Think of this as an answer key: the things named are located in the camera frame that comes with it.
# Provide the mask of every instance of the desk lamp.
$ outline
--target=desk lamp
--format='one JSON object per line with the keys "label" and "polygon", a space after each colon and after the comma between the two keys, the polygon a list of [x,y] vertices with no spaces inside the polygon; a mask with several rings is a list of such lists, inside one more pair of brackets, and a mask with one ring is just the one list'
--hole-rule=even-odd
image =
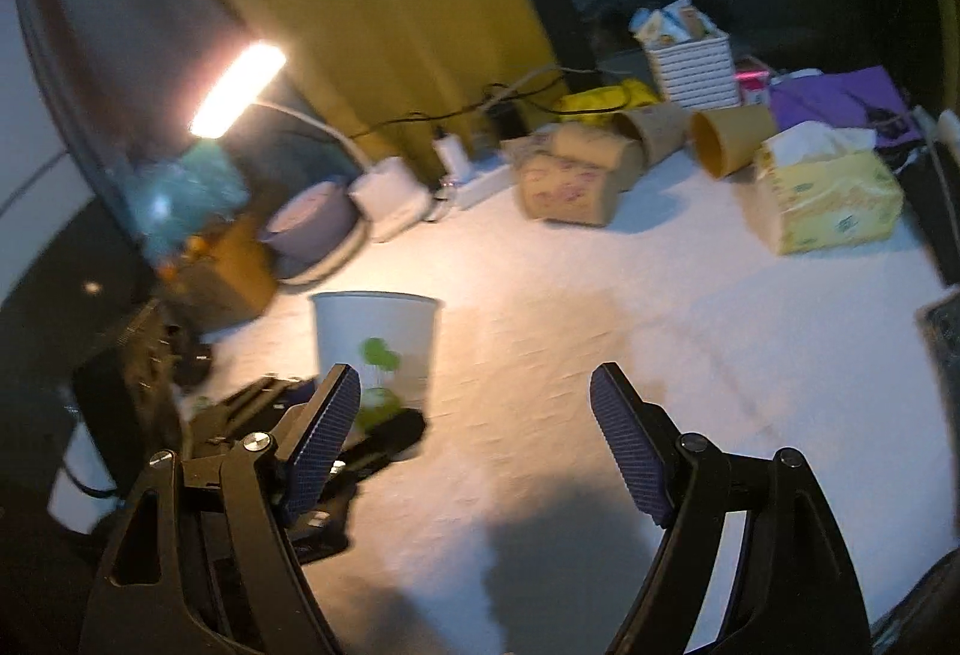
{"label": "desk lamp", "polygon": [[373,240],[389,240],[423,219],[433,204],[432,197],[402,158],[387,157],[374,164],[338,129],[299,110],[258,98],[285,64],[285,55],[275,45],[265,41],[248,45],[200,104],[190,123],[190,133],[203,139],[219,139],[249,106],[276,110],[332,137],[363,170],[347,192],[370,220]]}

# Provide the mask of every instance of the blue textured finger pad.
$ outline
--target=blue textured finger pad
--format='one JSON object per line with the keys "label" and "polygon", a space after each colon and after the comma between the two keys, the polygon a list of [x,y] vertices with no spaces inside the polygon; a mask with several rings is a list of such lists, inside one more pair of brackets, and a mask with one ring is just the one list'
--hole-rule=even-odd
{"label": "blue textured finger pad", "polygon": [[620,475],[637,509],[664,527],[673,516],[673,506],[664,491],[664,467],[640,428],[637,415],[627,406],[631,396],[620,389],[605,369],[593,372],[590,407],[620,468]]}
{"label": "blue textured finger pad", "polygon": [[280,505],[287,524],[317,505],[320,490],[347,440],[359,408],[360,377],[349,369],[290,458],[286,492]]}

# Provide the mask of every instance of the metal screw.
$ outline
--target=metal screw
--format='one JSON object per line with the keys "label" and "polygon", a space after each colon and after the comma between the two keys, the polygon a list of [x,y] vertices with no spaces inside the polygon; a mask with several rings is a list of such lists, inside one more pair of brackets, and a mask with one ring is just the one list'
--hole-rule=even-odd
{"label": "metal screw", "polygon": [[680,447],[683,447],[688,452],[702,452],[704,449],[707,449],[709,441],[707,438],[700,435],[700,433],[683,433],[680,436]]}
{"label": "metal screw", "polygon": [[162,449],[160,452],[157,452],[153,457],[150,458],[150,467],[157,468],[164,463],[169,463],[174,459],[174,453],[170,452],[170,449]]}
{"label": "metal screw", "polygon": [[781,463],[787,468],[800,468],[803,466],[803,455],[797,449],[781,449]]}
{"label": "metal screw", "polygon": [[261,449],[267,449],[270,446],[270,434],[269,433],[251,433],[247,438],[243,439],[243,448],[247,452],[260,452]]}

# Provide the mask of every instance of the yellow bag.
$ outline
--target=yellow bag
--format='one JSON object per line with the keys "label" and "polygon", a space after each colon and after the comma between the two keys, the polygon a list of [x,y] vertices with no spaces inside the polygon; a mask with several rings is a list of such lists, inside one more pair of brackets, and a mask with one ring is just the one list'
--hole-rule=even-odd
{"label": "yellow bag", "polygon": [[[565,113],[560,121],[580,121],[594,127],[603,127],[607,124],[616,110],[630,109],[631,107],[649,106],[661,102],[656,94],[650,91],[646,83],[636,78],[624,79],[617,86],[600,86],[586,92],[568,94],[557,101],[557,110]],[[608,113],[578,113],[579,110],[616,109]]]}

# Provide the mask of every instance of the lamp arm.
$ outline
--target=lamp arm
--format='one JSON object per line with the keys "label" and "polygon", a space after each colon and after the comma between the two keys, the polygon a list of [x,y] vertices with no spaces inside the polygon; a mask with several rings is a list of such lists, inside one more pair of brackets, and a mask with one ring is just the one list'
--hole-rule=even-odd
{"label": "lamp arm", "polygon": [[339,144],[347,150],[347,153],[360,165],[364,172],[367,172],[373,167],[371,158],[367,157],[367,155],[363,153],[356,143],[350,140],[335,127],[330,127],[330,125],[315,119],[313,116],[308,116],[306,113],[301,113],[299,110],[277,105],[277,103],[271,103],[267,100],[254,100],[253,105],[267,107],[270,110],[277,110],[280,113],[286,113],[288,116],[293,116],[295,119],[301,120],[301,122],[304,122],[304,124],[308,124],[317,130],[323,131],[325,134],[328,134],[334,140],[338,141]]}

